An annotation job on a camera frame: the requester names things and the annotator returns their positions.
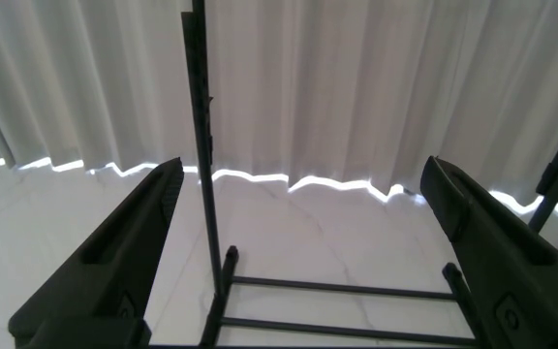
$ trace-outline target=sheer curtain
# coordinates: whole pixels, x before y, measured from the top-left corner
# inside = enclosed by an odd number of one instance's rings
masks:
[[[186,1],[0,1],[0,157],[195,165]],[[558,147],[558,1],[207,1],[215,170],[522,204]]]

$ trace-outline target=curtain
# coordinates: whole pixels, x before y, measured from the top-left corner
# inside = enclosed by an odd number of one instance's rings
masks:
[[[534,201],[558,1],[206,1],[215,170],[418,192],[439,155]],[[185,1],[0,0],[0,157],[195,165]]]

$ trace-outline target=white tile floor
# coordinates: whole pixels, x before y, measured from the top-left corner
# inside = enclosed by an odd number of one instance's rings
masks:
[[[10,316],[140,182],[50,168],[0,168],[0,348],[12,348]],[[449,290],[441,268],[454,261],[427,205],[406,195],[382,204],[364,191],[284,182],[215,182],[222,253],[237,245],[236,274],[353,285]],[[558,244],[558,220],[544,235]],[[187,174],[145,319],[154,343],[196,344],[212,300],[201,202]],[[406,301],[258,287],[232,288],[227,315],[276,321],[471,336],[454,303]],[[223,329],[220,344],[406,345],[310,334]]]

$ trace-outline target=white curtain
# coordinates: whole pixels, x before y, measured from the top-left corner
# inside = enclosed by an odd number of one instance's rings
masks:
[[[0,0],[0,157],[195,165],[186,2]],[[207,1],[215,169],[526,205],[558,148],[558,0]]]

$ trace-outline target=curtain fold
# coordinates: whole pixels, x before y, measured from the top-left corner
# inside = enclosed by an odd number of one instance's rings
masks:
[[[400,183],[439,155],[527,205],[558,148],[558,1],[206,1],[215,169]],[[188,1],[0,0],[0,158],[196,151]]]

